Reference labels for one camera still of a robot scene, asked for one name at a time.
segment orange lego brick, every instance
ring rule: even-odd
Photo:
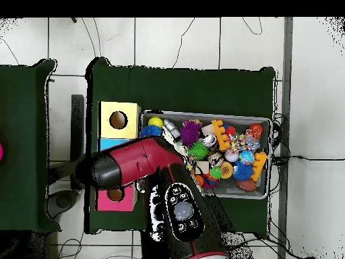
[[[228,141],[228,136],[225,134],[225,128],[223,127],[223,121],[220,119],[212,120],[212,125],[214,133],[217,136],[219,149],[225,151],[230,148],[230,142]]]
[[[251,176],[251,179],[253,181],[257,181],[259,179],[259,176],[261,174],[263,165],[266,162],[267,159],[267,155],[265,154],[265,152],[259,152],[259,153],[255,153],[255,161],[253,163],[253,174]]]

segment blue wooden block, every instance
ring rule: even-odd
[[[100,149],[108,149],[117,145],[120,145],[122,143],[126,143],[130,141],[130,139],[108,139],[108,138],[101,138],[100,139]]]

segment blue spiky ball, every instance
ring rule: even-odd
[[[249,179],[253,174],[252,165],[244,165],[241,162],[236,161],[234,163],[234,173],[232,176],[238,181],[245,181]]]
[[[156,125],[144,126],[143,130],[140,132],[140,137],[145,136],[160,136],[162,130]]]

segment yellow wooden block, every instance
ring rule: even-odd
[[[265,152],[255,153],[255,161],[253,163],[253,174],[251,179],[257,181],[262,172],[263,165],[265,164],[267,155]]]
[[[136,103],[101,101],[98,134],[101,138],[137,138],[139,115],[140,107]]]

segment red ball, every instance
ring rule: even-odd
[[[251,179],[248,179],[245,181],[235,181],[235,182],[236,182],[236,186],[245,192],[253,192],[256,190],[256,184]]]
[[[227,136],[229,136],[229,134],[231,134],[231,136],[234,136],[236,134],[236,129],[230,125],[225,133]]]

